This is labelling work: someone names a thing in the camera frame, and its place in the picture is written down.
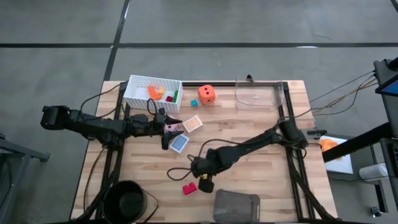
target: card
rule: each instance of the card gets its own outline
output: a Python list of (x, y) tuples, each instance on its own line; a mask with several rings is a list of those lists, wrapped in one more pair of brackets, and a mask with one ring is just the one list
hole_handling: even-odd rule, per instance
[(183, 134), (175, 137), (172, 143), (170, 144), (170, 148), (174, 151), (181, 153), (182, 149), (184, 149), (185, 145), (187, 145), (189, 138)]
[(199, 128), (200, 126), (203, 125), (203, 123), (200, 121), (198, 115), (184, 121), (182, 123), (184, 125), (184, 128), (190, 133), (191, 131), (195, 130), (196, 128)]

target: wire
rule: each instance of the wire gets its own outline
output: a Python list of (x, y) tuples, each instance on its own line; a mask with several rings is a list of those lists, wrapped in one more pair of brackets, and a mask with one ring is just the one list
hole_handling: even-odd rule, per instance
[(351, 103), (351, 105), (349, 105), (346, 109), (343, 109), (343, 110), (341, 110), (341, 111), (339, 111), (339, 112), (334, 112), (334, 113), (314, 114), (314, 116), (335, 115), (335, 114), (340, 114), (340, 113), (342, 113), (342, 112), (348, 111), (351, 107), (353, 107), (353, 105), (354, 105), (354, 103), (355, 103), (355, 100), (356, 100), (356, 96), (358, 95), (358, 91), (361, 89), (363, 83), (360, 84), (359, 87), (356, 89), (355, 95), (354, 95), (354, 100), (353, 100), (353, 102)]
[(6, 199), (8, 198), (8, 195), (9, 195), (9, 193), (11, 191), (11, 186), (12, 186), (11, 164), (10, 164), (9, 160), (7, 160), (6, 163), (7, 163), (7, 166), (8, 166), (9, 186), (8, 186), (7, 193), (5, 194), (3, 200), (0, 203), (0, 208), (2, 208), (2, 206), (4, 205), (4, 202), (6, 202)]
[[(150, 101), (152, 101), (152, 103), (154, 104), (155, 113), (152, 113), (152, 112), (150, 112), (150, 110), (149, 110), (149, 102), (150, 102)], [(156, 104), (155, 104), (155, 101), (154, 101), (152, 98), (149, 98), (148, 101), (147, 101), (147, 110), (148, 110), (148, 113), (149, 113), (149, 114), (155, 115), (155, 116), (157, 115)]]
[(188, 157), (188, 159), (189, 159), (191, 162), (193, 162), (193, 160), (195, 159), (195, 156), (193, 156), (193, 155), (191, 155), (191, 154), (188, 154), (187, 157)]
[[(373, 79), (373, 80), (367, 82), (367, 84), (361, 86), (361, 87), (358, 89), (358, 91), (363, 90), (363, 89), (366, 89), (366, 88), (369, 88), (370, 86), (373, 86), (373, 85), (377, 85), (377, 83), (374, 83), (374, 84), (370, 85), (370, 84), (371, 84), (372, 82), (374, 82), (374, 81), (376, 81), (376, 79)], [(336, 99), (330, 101), (327, 105), (325, 105), (324, 107), (322, 107), (322, 109), (331, 108), (332, 106), (335, 106), (335, 105), (336, 105), (337, 103), (339, 103), (341, 100), (345, 99), (347, 96), (349, 96), (349, 95), (355, 93), (356, 91), (357, 91), (357, 88), (355, 88), (353, 91), (351, 91), (350, 93), (348, 93), (348, 94), (346, 94), (346, 95), (344, 95), (344, 96), (338, 97), (338, 98), (336, 98)]]
[(85, 101), (80, 105), (80, 117), (83, 118), (83, 119), (85, 119), (85, 117), (82, 115), (82, 113), (83, 113), (83, 107), (84, 107), (84, 105), (85, 105), (87, 102), (89, 102), (90, 100), (92, 100), (92, 99), (94, 99), (94, 98), (96, 98), (96, 97), (98, 97), (98, 96), (101, 96), (101, 95), (103, 95), (103, 94), (109, 93), (110, 91), (112, 91), (112, 90), (114, 90), (115, 88), (121, 86), (122, 84), (127, 83), (128, 81), (129, 81), (129, 80), (127, 80), (127, 81), (125, 81), (125, 82), (121, 82), (120, 84), (117, 84), (116, 86), (112, 87), (112, 89), (110, 89), (110, 90), (108, 90), (108, 91), (105, 91), (105, 92), (103, 92), (103, 93), (99, 93), (99, 94), (97, 94), (97, 95), (95, 95), (95, 96), (92, 96), (92, 97), (88, 98), (87, 100), (85, 100)]
[(310, 142), (309, 144), (316, 144), (316, 145), (318, 145), (318, 146), (320, 146), (322, 148), (322, 145), (319, 144), (319, 143)]
[[(170, 171), (172, 171), (172, 170), (189, 170), (188, 172), (187, 172), (187, 174), (185, 174), (183, 177), (181, 177), (181, 178), (173, 178), (170, 174), (169, 174), (169, 172)], [(180, 180), (183, 180), (183, 179), (185, 179), (186, 177), (188, 177), (188, 175), (190, 174), (192, 172), (192, 170), (190, 169), (190, 168), (184, 168), (184, 167), (173, 167), (173, 168), (171, 168), (171, 169), (169, 169), (168, 171), (167, 171), (167, 177), (169, 177), (171, 180), (174, 180), (174, 181), (180, 181)]]
[(105, 116), (107, 116), (107, 115), (109, 115), (109, 114), (113, 113), (114, 111), (116, 111), (116, 108), (117, 108), (117, 107), (113, 108), (113, 110), (111, 110), (111, 111), (107, 112), (107, 113), (106, 113), (106, 114), (104, 114), (104, 115), (101, 115), (101, 116), (98, 116), (98, 117), (95, 117), (95, 118), (85, 118), (85, 120), (95, 120), (95, 119), (101, 119), (101, 118), (103, 118), (103, 117), (105, 117)]
[(286, 118), (299, 118), (299, 117), (301, 117), (301, 116), (307, 114), (307, 113), (310, 112), (311, 110), (319, 110), (319, 109), (322, 110), (323, 108), (310, 108), (310, 109), (307, 110), (306, 112), (301, 113), (301, 114), (299, 114), (299, 115), (297, 115), (297, 116), (286, 116), (286, 117), (283, 117), (282, 119), (286, 119)]
[(153, 196), (151, 193), (149, 193), (148, 191), (144, 190), (147, 194), (149, 194), (150, 196), (152, 196), (155, 200), (156, 200), (156, 208), (155, 210), (148, 216), (147, 219), (145, 219), (144, 223), (148, 222), (150, 220), (150, 218), (152, 218), (152, 216), (154, 215), (154, 213), (157, 211), (157, 209), (159, 208), (159, 201), (157, 200), (157, 198), (155, 196)]
[(332, 180), (338, 180), (338, 181), (354, 182), (354, 181), (357, 181), (357, 180), (371, 180), (371, 179), (377, 179), (377, 178), (383, 178), (383, 177), (397, 178), (397, 177), (392, 177), (392, 176), (389, 176), (389, 175), (380, 176), (380, 177), (372, 177), (372, 178), (368, 178), (368, 179), (354, 179), (354, 180), (334, 179), (334, 178), (331, 178), (331, 177), (329, 177), (329, 178), (332, 179)]
[(334, 92), (334, 91), (340, 89), (341, 87), (344, 87), (344, 86), (346, 86), (346, 85), (348, 85), (348, 84), (350, 84), (350, 83), (352, 83), (352, 82), (354, 82), (354, 81), (356, 81), (356, 80), (358, 80), (358, 79), (360, 79), (360, 78), (362, 78), (362, 77), (364, 77), (364, 76), (366, 76), (366, 75), (368, 75), (368, 74), (370, 74), (370, 73), (372, 73), (372, 72), (374, 72), (374, 70), (371, 71), (371, 72), (365, 73), (365, 74), (363, 74), (363, 75), (360, 75), (359, 77), (357, 77), (357, 78), (355, 78), (355, 79), (349, 81), (348, 83), (345, 83), (345, 84), (343, 84), (343, 85), (341, 85), (341, 86), (339, 86), (339, 87), (336, 87), (336, 88), (330, 90), (329, 92), (327, 92), (327, 93), (325, 93), (325, 94), (323, 94), (323, 95), (321, 95), (321, 96), (316, 97), (315, 99), (312, 99), (312, 100), (310, 101), (310, 103), (313, 102), (313, 101), (315, 101), (315, 100), (317, 100), (317, 99), (319, 99), (319, 98), (322, 98), (322, 97), (326, 96), (327, 94), (329, 94), (329, 93), (331, 93), (331, 92)]
[(304, 159), (304, 158), (307, 156), (307, 150), (306, 150), (306, 149), (301, 149), (301, 150), (304, 150), (304, 155), (303, 155), (303, 159)]
[(106, 149), (106, 147), (103, 147), (101, 152), (98, 154), (97, 158), (95, 159), (95, 161), (93, 163), (93, 166), (91, 167), (90, 174), (88, 175), (87, 184), (86, 184), (86, 187), (85, 187), (85, 193), (83, 194), (83, 211), (84, 212), (86, 211), (86, 196), (87, 196), (88, 184), (90, 183), (91, 175), (93, 175), (93, 171), (94, 171), (95, 165), (97, 164), (98, 160), (101, 157), (102, 152), (105, 149)]

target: concrete floor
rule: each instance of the concrete floor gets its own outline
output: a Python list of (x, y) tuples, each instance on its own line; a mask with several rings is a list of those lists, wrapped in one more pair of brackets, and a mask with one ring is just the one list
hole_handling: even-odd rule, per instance
[[(0, 44), (113, 43), (124, 0), (4, 0)], [(121, 42), (396, 42), (398, 13), (390, 0), (132, 0)], [(43, 105), (79, 108), (99, 93), (111, 49), (0, 49), (0, 131), (23, 146), (51, 152), (33, 162), (10, 223), (68, 219), (87, 145), (69, 131), (39, 125)], [(305, 80), (314, 98), (395, 58), (398, 48), (321, 49), (119, 49), (110, 80), (130, 74), (180, 80), (230, 80), (251, 74), (263, 80)], [(355, 84), (314, 102), (321, 106)], [(352, 98), (333, 108), (345, 108)], [(94, 113), (96, 100), (84, 109)], [(381, 97), (363, 90), (345, 113), (317, 117), (330, 133), (355, 136), (386, 122)], [(339, 217), (392, 223), (390, 212), (373, 219), (377, 205), (370, 185), (331, 181)]]

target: white box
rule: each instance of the white box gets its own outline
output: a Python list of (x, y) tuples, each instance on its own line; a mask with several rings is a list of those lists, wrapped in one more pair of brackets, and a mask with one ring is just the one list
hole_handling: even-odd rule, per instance
[[(154, 88), (164, 88), (165, 93), (161, 100), (155, 100), (157, 109), (165, 108), (166, 113), (179, 113), (182, 101), (182, 82), (178, 80), (169, 80), (165, 78), (154, 78), (140, 75), (131, 75), (126, 91), (124, 92), (124, 100), (134, 109), (147, 109), (147, 101), (150, 98), (148, 86)], [(175, 103), (166, 102), (166, 97), (174, 97), (174, 92), (178, 90), (177, 100)], [(149, 103), (149, 109), (154, 111), (154, 106)]]

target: black bowl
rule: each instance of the black bowl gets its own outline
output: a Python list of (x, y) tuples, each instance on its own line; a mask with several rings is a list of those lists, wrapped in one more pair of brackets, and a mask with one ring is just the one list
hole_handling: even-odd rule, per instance
[(110, 224), (132, 223), (147, 208), (147, 197), (140, 185), (131, 180), (114, 184), (106, 193), (103, 213)]

